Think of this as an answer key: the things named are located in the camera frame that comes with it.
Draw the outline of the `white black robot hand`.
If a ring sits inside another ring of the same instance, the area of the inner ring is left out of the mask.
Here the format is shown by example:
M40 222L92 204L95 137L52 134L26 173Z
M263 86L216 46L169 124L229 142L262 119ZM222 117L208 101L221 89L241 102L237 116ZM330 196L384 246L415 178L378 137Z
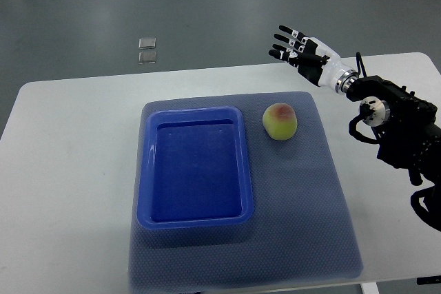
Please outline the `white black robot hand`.
M269 55L296 68L297 73L315 86L330 87L338 94L344 94L359 73L342 62L340 55L315 37L280 25L281 34L274 38L281 44L274 44Z

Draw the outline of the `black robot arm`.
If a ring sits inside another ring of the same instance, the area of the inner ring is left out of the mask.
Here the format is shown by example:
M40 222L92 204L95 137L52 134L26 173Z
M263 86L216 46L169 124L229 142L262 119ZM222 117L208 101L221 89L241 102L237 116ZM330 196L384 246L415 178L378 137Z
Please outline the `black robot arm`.
M416 191L411 206L430 227L440 229L440 128L437 107L379 76L354 80L343 88L350 101L360 102L359 114L349 122L349 134L360 142L378 145L378 159L406 169L412 185L424 179L433 186Z

